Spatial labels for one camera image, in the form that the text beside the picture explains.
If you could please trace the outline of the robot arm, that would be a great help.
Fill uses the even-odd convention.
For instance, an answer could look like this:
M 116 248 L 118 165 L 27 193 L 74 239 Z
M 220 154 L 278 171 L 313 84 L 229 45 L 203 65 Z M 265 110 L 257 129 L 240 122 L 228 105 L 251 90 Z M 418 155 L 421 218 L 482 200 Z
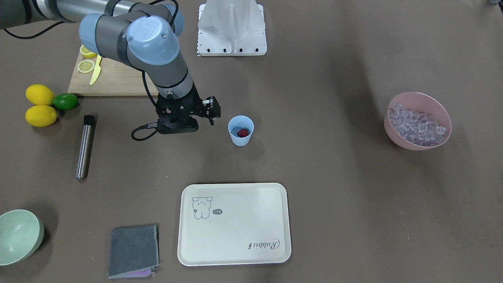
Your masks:
M 196 131 L 195 117 L 220 117 L 215 97 L 199 97 L 183 58 L 178 5 L 133 0 L 2 0 L 1 29 L 52 20 L 79 23 L 81 43 L 98 55 L 144 72 L 158 91 L 158 128 Z

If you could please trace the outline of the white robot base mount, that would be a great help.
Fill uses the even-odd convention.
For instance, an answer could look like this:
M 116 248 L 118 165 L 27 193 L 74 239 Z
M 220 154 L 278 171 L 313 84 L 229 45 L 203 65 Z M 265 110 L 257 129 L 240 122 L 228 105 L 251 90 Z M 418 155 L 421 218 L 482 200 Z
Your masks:
M 261 56 L 268 50 L 264 7 L 255 0 L 207 0 L 199 6 L 199 56 Z

